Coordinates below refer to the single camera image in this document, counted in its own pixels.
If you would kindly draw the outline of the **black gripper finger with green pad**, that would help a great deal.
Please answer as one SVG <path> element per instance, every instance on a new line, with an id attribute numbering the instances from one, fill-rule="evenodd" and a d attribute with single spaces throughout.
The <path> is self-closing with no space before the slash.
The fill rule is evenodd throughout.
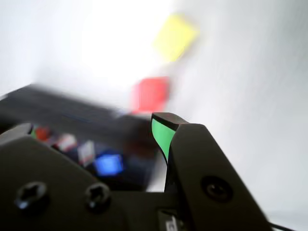
<path id="1" fill-rule="evenodd" d="M 152 134 L 167 158 L 191 231 L 269 231 L 265 215 L 209 130 L 173 113 L 153 113 Z"/>
<path id="2" fill-rule="evenodd" d="M 28 134 L 21 124 L 0 136 L 0 228 L 3 231 L 123 231 L 117 207 L 86 208 L 95 178 Z"/>

